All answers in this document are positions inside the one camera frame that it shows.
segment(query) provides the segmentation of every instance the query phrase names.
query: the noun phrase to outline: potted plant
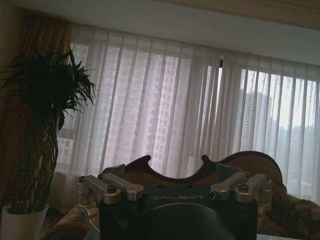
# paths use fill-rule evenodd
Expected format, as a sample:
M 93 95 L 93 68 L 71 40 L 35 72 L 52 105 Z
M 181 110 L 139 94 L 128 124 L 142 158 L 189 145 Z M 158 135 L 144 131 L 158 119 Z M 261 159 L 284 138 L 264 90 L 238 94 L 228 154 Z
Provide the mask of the potted plant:
M 64 113 L 80 111 L 87 102 L 94 104 L 95 85 L 82 63 L 75 63 L 71 49 L 48 54 L 35 48 L 31 56 L 21 54 L 7 68 L 0 78 L 5 81 L 1 89 L 11 86 L 7 97 L 21 100 L 23 107 L 15 111 L 27 109 L 28 122 L 2 208 L 0 239 L 33 240 L 48 209 Z

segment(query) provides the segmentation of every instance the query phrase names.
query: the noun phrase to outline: curtain fold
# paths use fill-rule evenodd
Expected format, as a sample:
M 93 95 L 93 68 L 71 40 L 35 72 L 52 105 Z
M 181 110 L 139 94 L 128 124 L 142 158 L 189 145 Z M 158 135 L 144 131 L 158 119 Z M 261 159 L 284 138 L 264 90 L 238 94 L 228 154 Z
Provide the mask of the curtain fold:
M 48 53 L 70 48 L 71 23 L 64 20 L 28 15 L 20 36 L 19 53 L 32 54 L 35 45 Z M 2 90 L 6 96 L 13 87 Z M 0 109 L 0 206 L 3 206 L 23 139 L 30 121 L 30 111 L 17 98 L 6 99 Z
M 78 24 L 71 42 L 97 93 L 59 133 L 53 207 L 76 203 L 78 177 L 147 154 L 183 178 L 201 155 L 247 150 L 276 160 L 290 194 L 320 202 L 317 66 Z

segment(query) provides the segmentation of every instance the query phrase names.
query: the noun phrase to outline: ceiling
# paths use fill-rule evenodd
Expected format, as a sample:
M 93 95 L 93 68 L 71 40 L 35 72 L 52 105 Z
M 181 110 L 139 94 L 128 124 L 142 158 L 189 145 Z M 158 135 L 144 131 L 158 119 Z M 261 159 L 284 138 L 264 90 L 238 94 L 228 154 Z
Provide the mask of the ceiling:
M 320 30 L 319 0 L 157 1 Z
M 320 31 L 315 29 L 154 0 L 7 1 L 18 7 L 72 22 L 320 64 Z

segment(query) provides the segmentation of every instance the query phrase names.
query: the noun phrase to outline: logo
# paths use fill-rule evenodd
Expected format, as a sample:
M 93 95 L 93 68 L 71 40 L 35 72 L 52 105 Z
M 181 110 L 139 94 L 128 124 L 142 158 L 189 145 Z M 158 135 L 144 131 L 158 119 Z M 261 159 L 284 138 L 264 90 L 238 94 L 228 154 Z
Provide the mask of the logo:
M 152 200 L 196 200 L 204 199 L 205 196 L 151 196 Z

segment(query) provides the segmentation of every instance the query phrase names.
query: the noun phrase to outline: white flower pot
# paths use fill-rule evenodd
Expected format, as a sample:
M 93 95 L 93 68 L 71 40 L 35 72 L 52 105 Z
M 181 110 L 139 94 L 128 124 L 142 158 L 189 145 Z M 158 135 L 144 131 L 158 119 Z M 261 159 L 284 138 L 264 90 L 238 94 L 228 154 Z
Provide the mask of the white flower pot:
M 10 214 L 2 208 L 0 240 L 37 240 L 44 222 L 48 204 L 42 211 L 30 214 Z

